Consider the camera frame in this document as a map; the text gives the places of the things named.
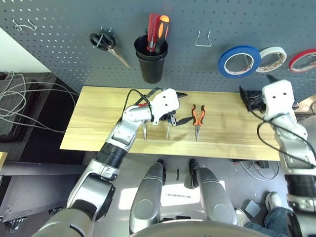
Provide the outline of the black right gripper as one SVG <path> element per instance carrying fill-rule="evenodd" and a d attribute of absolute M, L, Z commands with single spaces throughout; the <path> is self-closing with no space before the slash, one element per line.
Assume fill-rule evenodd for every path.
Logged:
<path fill-rule="evenodd" d="M 269 80 L 270 83 L 277 82 L 278 79 L 272 75 L 266 75 L 267 79 Z M 266 105 L 263 102 L 262 98 L 262 92 L 261 91 L 249 91 L 247 93 L 247 90 L 239 86 L 239 93 L 241 99 L 247 99 L 248 98 L 248 108 L 251 111 L 260 111 L 264 112 L 266 110 Z"/>

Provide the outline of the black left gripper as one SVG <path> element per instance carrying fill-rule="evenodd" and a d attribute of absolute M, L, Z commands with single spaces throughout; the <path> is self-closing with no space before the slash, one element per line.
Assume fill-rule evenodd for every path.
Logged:
<path fill-rule="evenodd" d="M 176 94 L 179 99 L 187 96 L 187 94 L 183 92 L 176 92 Z M 163 115 L 159 120 L 166 121 L 169 124 L 171 124 L 171 126 L 176 126 L 176 125 L 184 125 L 193 119 L 193 117 L 187 117 L 187 118 L 182 118 L 179 121 L 176 121 L 175 114 L 176 114 L 176 111 L 169 112 Z"/>

